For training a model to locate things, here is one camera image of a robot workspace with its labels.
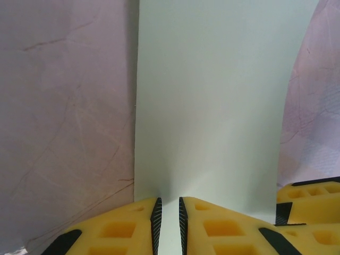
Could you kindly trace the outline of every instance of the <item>white wall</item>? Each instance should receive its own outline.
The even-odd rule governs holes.
[[[133,200],[138,1],[0,2],[0,254]]]

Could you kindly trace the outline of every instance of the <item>pale green panel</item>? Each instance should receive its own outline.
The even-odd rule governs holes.
[[[140,0],[136,200],[274,220],[287,85],[316,4]]]

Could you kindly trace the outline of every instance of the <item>yellow plastic block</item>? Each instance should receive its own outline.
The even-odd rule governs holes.
[[[156,215],[156,222],[150,220]],[[157,254],[162,202],[150,198],[80,222],[66,233],[80,233],[65,255],[152,255]],[[67,235],[61,236],[67,242]],[[42,255],[56,254],[61,242],[51,244]]]
[[[288,225],[277,228],[302,254],[340,254],[340,224]]]
[[[180,227],[184,255],[300,254],[274,249],[259,231],[266,228],[282,237],[272,224],[197,198],[180,198]]]
[[[289,184],[277,193],[277,224],[340,223],[340,178]]]

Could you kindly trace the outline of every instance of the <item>white paper sheet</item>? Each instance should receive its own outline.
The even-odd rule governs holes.
[[[160,255],[181,253],[179,196],[274,221],[287,85],[316,3],[140,1],[135,199],[163,199]]]

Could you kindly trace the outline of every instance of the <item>black rubber edge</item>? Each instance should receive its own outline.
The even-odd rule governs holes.
[[[274,226],[276,226],[276,227],[304,226],[304,225],[307,225],[307,224],[306,223],[283,224],[283,225],[274,224]]]
[[[182,255],[186,255],[188,247],[188,213],[186,212],[185,203],[182,197],[180,197],[179,211],[180,211]]]
[[[151,217],[151,238],[152,238],[152,253],[158,254],[158,244],[160,235],[160,226],[162,224],[162,199],[157,198]]]
[[[279,255],[302,255],[283,235],[271,229],[259,228],[260,233]]]
[[[81,233],[81,230],[75,229],[58,236],[41,255],[65,255]]]
[[[277,203],[275,225],[287,225],[293,202]]]
[[[316,180],[310,180],[310,181],[304,181],[304,182],[295,182],[295,183],[292,184],[292,186],[303,186],[303,185],[310,185],[310,184],[324,183],[324,182],[338,182],[338,183],[340,183],[340,176],[331,177],[331,178],[316,179]]]

